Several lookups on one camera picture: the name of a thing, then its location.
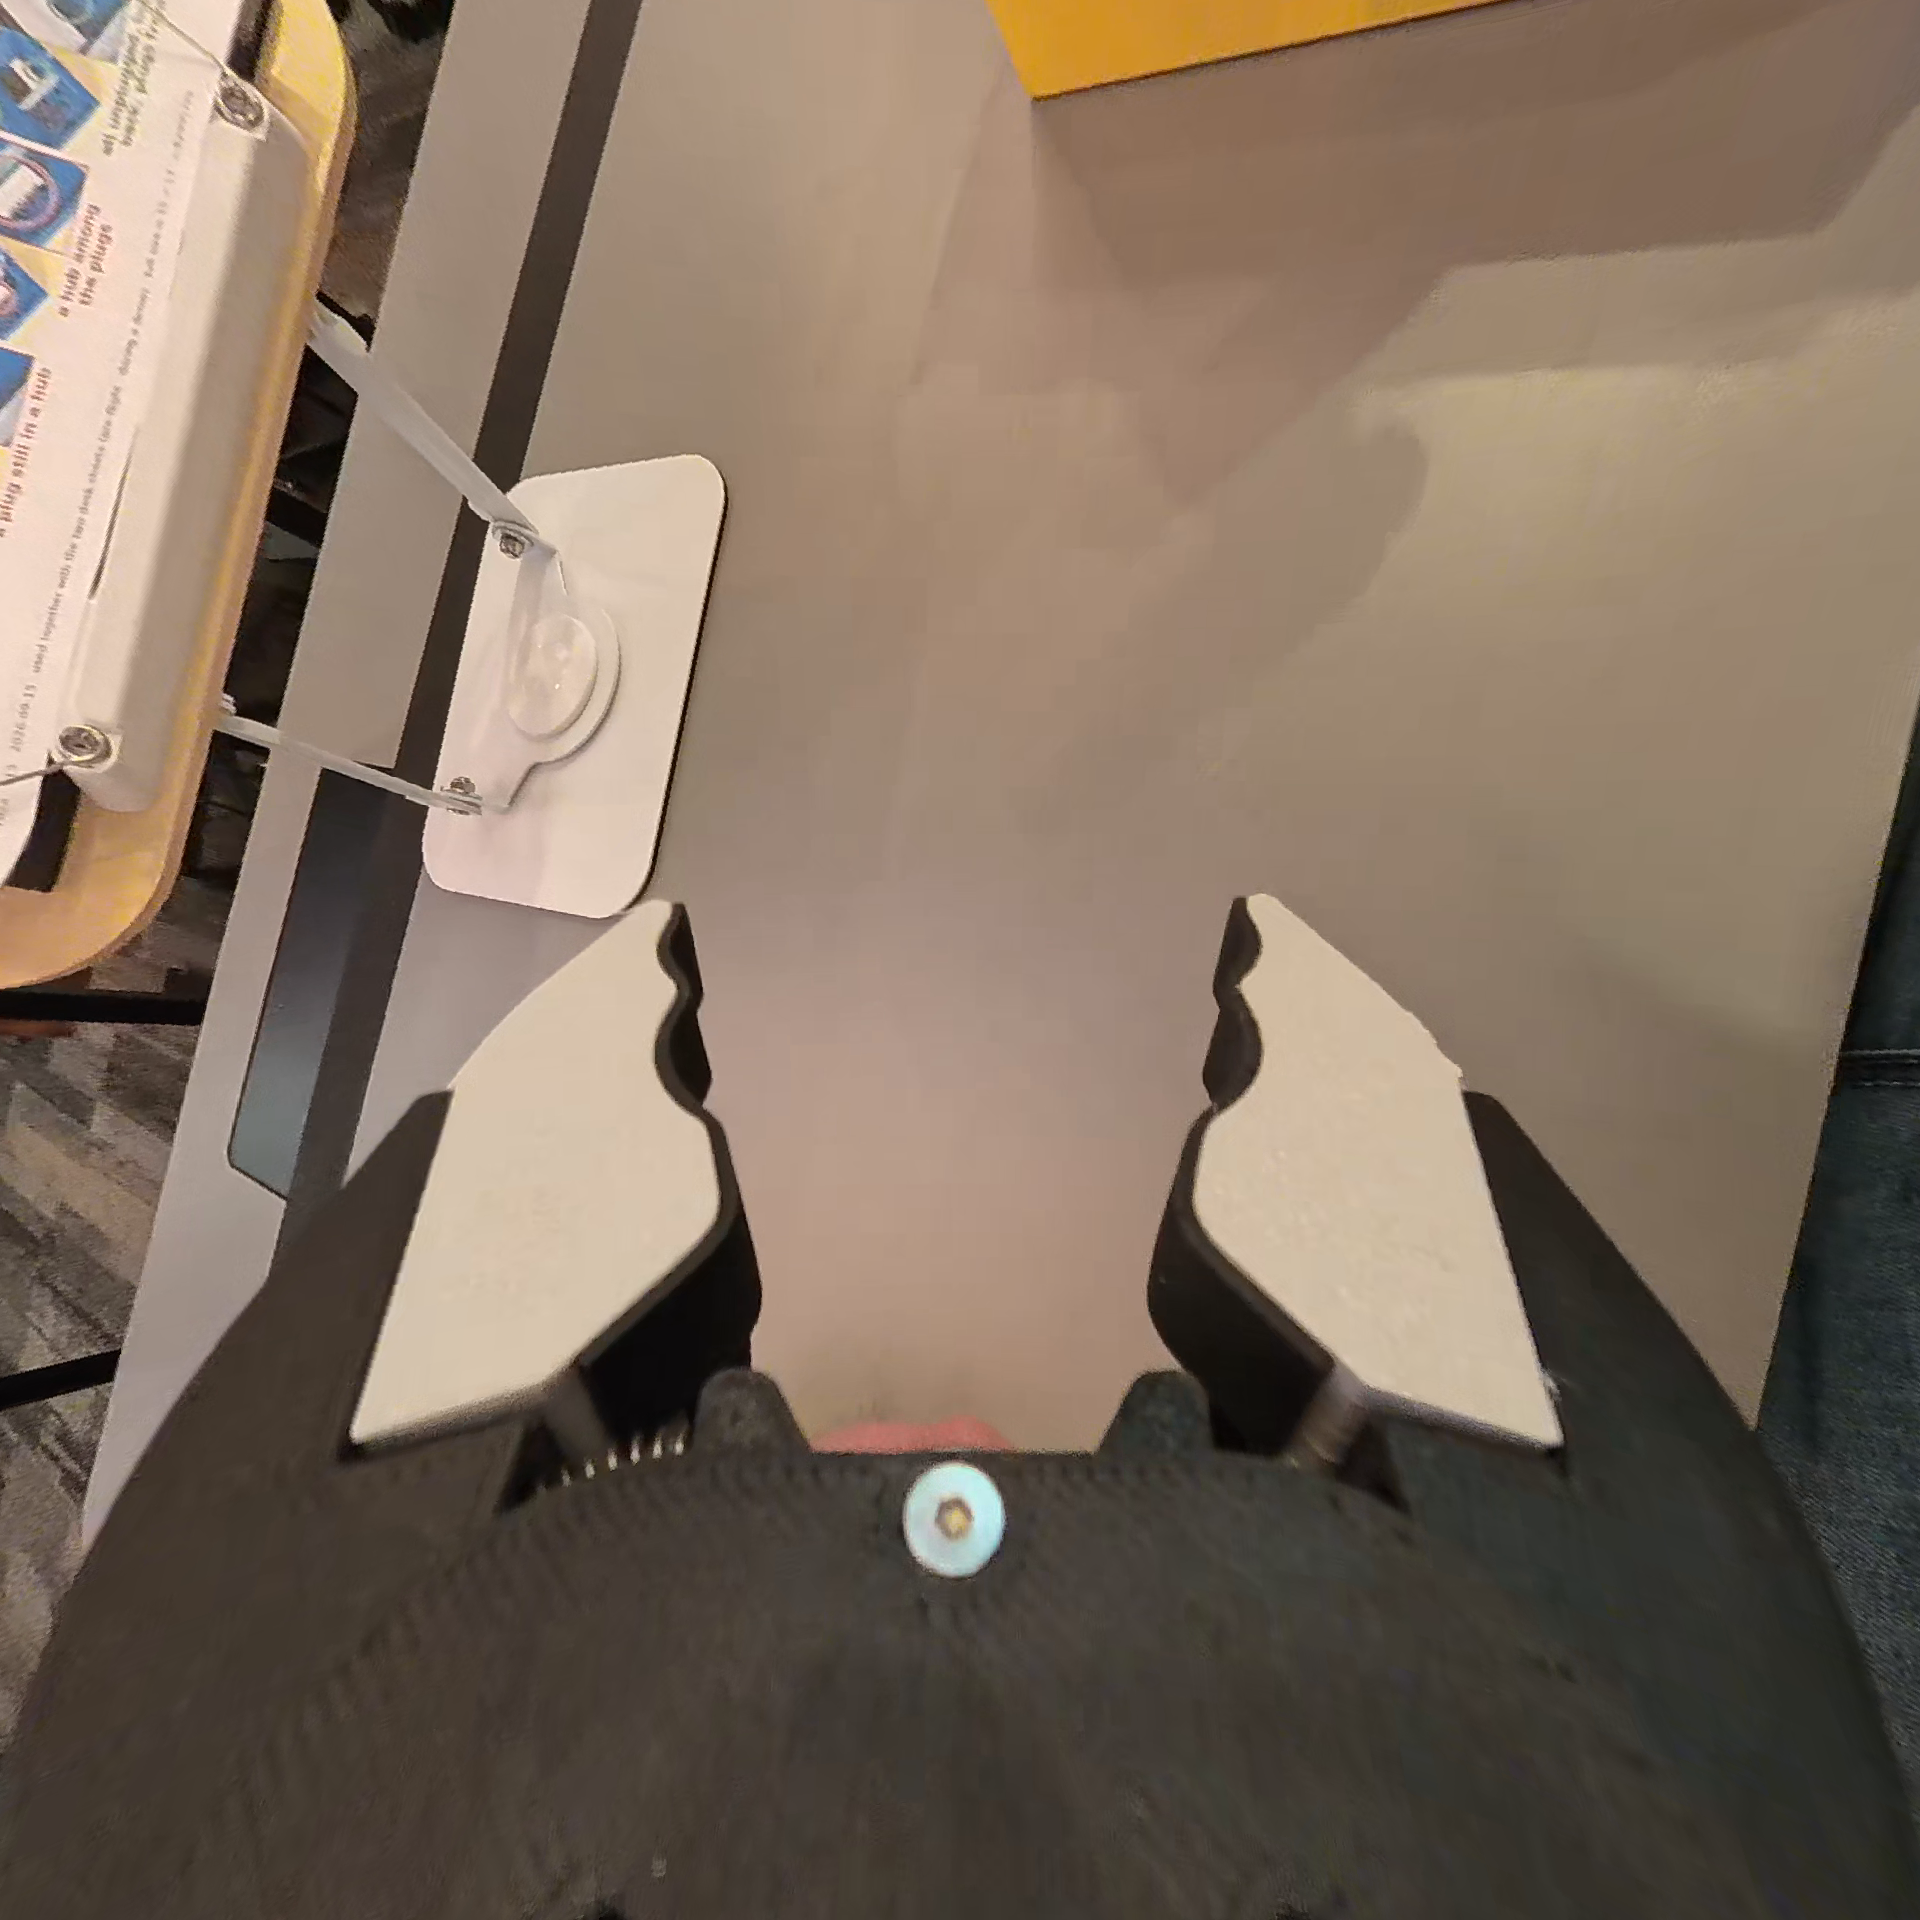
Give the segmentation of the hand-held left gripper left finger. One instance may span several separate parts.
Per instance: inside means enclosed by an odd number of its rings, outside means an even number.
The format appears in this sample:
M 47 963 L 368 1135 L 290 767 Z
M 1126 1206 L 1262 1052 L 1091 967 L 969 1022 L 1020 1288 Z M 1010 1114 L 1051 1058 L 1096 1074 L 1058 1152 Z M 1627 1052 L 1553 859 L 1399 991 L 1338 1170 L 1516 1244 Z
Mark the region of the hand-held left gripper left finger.
M 752 1362 L 759 1266 L 703 1002 L 686 908 L 646 900 L 452 1074 L 358 1450 L 522 1418 L 601 1459 Z

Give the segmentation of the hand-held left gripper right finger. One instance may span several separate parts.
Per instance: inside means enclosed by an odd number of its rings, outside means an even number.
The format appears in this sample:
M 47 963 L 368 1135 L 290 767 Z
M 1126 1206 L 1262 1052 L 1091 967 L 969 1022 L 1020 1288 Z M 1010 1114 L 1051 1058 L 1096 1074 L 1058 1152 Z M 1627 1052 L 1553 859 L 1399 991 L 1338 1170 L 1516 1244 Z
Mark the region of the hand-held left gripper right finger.
M 1564 1446 L 1471 1120 L 1424 1022 L 1268 893 L 1211 976 L 1206 1109 L 1151 1320 L 1227 1451 L 1342 1463 L 1380 1423 Z

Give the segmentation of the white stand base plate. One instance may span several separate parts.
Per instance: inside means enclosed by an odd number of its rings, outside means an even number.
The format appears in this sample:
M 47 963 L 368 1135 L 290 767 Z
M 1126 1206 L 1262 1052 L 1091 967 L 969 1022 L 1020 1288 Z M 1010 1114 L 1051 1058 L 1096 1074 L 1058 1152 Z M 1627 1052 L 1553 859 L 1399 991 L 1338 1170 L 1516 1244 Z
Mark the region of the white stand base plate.
M 424 829 L 451 895 L 604 920 L 657 867 L 727 486 L 699 455 L 489 502 Z

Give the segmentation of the person's legs in jeans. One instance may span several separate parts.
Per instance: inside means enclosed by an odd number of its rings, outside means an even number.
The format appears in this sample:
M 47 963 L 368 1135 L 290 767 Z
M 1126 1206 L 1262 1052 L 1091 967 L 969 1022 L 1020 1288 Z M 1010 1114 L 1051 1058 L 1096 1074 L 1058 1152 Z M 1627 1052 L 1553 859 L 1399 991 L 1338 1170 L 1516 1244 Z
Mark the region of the person's legs in jeans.
M 1918 1698 L 1918 748 L 1912 742 L 1768 1366 L 1760 1438 L 1888 1717 Z

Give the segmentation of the printed instruction sheet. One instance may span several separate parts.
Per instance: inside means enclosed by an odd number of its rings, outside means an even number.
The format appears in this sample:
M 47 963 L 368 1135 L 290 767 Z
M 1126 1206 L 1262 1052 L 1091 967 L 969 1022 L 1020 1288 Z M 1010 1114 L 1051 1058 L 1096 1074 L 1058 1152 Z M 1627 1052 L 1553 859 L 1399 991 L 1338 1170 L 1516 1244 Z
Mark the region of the printed instruction sheet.
M 314 138 L 263 4 L 6 4 L 6 872 L 42 788 L 159 803 L 281 301 Z

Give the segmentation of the yellow plastic bin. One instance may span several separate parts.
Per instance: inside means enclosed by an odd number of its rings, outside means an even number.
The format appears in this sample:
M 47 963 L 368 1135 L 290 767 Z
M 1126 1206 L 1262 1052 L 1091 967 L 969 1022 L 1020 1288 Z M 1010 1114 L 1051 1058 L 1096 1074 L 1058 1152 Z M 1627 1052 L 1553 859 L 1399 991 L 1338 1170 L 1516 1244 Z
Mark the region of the yellow plastic bin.
M 1035 103 L 1478 10 L 1484 3 L 987 4 Z

